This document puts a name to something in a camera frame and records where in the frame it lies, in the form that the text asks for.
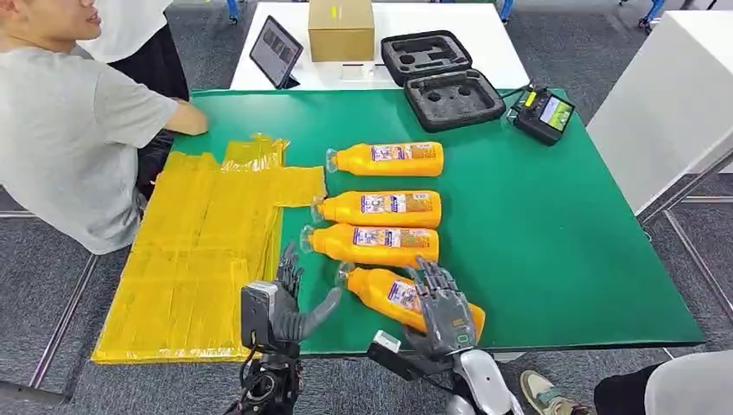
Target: black carrying case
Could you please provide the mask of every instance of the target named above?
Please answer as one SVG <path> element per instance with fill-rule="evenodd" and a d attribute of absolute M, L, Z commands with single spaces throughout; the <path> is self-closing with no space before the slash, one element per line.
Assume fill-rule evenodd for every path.
<path fill-rule="evenodd" d="M 501 117 L 503 99 L 471 55 L 448 30 L 390 36 L 382 60 L 428 132 L 479 124 Z"/>

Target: shoe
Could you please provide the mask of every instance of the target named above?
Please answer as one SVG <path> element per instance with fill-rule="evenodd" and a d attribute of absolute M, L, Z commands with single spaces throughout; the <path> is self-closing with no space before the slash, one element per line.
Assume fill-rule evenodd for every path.
<path fill-rule="evenodd" d="M 519 377 L 519 384 L 527 402 L 540 415 L 595 415 L 588 406 L 580 405 L 574 400 L 560 394 L 545 376 L 526 370 Z"/>

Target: display screen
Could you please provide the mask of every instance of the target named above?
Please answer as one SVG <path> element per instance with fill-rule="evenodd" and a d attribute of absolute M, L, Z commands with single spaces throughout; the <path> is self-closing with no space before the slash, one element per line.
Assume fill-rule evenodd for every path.
<path fill-rule="evenodd" d="M 557 97 L 550 97 L 547 100 L 545 109 L 542 110 L 542 115 L 539 116 L 539 120 L 549 125 L 558 131 L 565 131 L 565 126 L 570 120 L 572 115 L 573 106 L 564 102 Z"/>
<path fill-rule="evenodd" d="M 282 87 L 303 51 L 298 43 L 272 16 L 265 25 L 250 52 L 250 58 L 265 73 L 276 88 Z"/>

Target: orange bottle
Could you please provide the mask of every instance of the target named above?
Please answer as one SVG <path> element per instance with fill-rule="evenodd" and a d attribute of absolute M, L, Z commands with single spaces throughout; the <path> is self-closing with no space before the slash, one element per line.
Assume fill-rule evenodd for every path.
<path fill-rule="evenodd" d="M 440 143 L 356 144 L 326 151 L 326 169 L 356 176 L 439 176 L 443 171 Z"/>
<path fill-rule="evenodd" d="M 346 192 L 317 201 L 313 220 L 376 227 L 424 227 L 440 224 L 440 195 L 430 190 Z"/>
<path fill-rule="evenodd" d="M 370 309 L 422 333 L 427 331 L 415 282 L 411 279 L 389 270 L 354 268 L 350 263 L 341 263 L 337 278 Z M 486 313 L 471 303 L 468 308 L 474 318 L 476 339 L 481 339 Z"/>
<path fill-rule="evenodd" d="M 340 261 L 419 268 L 417 256 L 437 261 L 437 232 L 399 227 L 352 227 L 337 223 L 326 229 L 306 226 L 301 249 Z"/>

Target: bottle label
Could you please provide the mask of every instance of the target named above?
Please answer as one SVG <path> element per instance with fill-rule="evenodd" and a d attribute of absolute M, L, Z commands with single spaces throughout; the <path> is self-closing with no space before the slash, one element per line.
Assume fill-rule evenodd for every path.
<path fill-rule="evenodd" d="M 363 214 L 383 214 L 385 212 L 403 214 L 405 212 L 429 212 L 433 210 L 430 195 L 427 193 L 396 193 L 393 195 L 361 196 Z"/>
<path fill-rule="evenodd" d="M 414 285 L 395 281 L 392 283 L 389 294 L 387 294 L 387 299 L 390 303 L 397 304 L 403 309 L 423 313 L 420 309 L 420 299 L 417 297 L 417 289 Z"/>
<path fill-rule="evenodd" d="M 373 145 L 372 160 L 410 160 L 416 158 L 435 158 L 435 146 L 431 143 Z"/>
<path fill-rule="evenodd" d="M 354 245 L 427 248 L 430 247 L 430 233 L 424 229 L 357 227 L 354 229 Z"/>

